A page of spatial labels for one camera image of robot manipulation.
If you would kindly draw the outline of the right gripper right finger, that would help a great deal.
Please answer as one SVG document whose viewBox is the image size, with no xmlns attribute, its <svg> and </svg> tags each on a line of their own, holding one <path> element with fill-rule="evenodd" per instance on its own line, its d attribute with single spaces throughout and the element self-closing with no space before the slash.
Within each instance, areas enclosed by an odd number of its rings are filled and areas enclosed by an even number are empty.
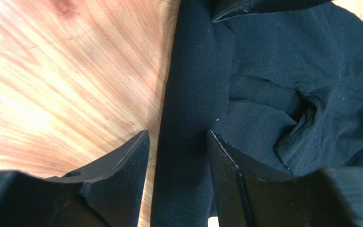
<svg viewBox="0 0 363 227">
<path fill-rule="evenodd" d="M 273 169 L 213 131 L 207 152 L 222 227 L 363 227 L 363 167 Z"/>
</svg>

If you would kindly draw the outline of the black t-shirt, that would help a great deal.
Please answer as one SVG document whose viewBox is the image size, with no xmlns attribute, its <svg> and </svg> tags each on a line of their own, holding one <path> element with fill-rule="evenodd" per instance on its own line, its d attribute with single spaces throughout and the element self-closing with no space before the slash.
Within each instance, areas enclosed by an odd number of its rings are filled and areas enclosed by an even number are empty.
<svg viewBox="0 0 363 227">
<path fill-rule="evenodd" d="M 363 21 L 332 2 L 211 21 L 183 0 L 159 133 L 150 225 L 215 215 L 207 131 L 294 175 L 363 166 Z"/>
</svg>

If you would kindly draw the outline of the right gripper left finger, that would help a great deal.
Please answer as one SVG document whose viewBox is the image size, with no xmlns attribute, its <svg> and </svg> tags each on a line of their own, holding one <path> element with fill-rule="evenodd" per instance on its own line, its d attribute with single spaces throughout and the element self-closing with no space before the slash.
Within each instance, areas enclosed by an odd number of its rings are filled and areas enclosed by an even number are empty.
<svg viewBox="0 0 363 227">
<path fill-rule="evenodd" d="M 140 131 L 62 177 L 0 171 L 0 227 L 136 227 L 149 148 Z"/>
</svg>

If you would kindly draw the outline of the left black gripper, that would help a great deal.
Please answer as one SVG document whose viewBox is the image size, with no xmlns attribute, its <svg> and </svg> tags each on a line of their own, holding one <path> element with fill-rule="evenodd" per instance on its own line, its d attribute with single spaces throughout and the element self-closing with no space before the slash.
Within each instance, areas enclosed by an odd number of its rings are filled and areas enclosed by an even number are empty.
<svg viewBox="0 0 363 227">
<path fill-rule="evenodd" d="M 211 21 L 220 22 L 247 14 L 262 14 L 309 9 L 328 0 L 216 0 Z"/>
</svg>

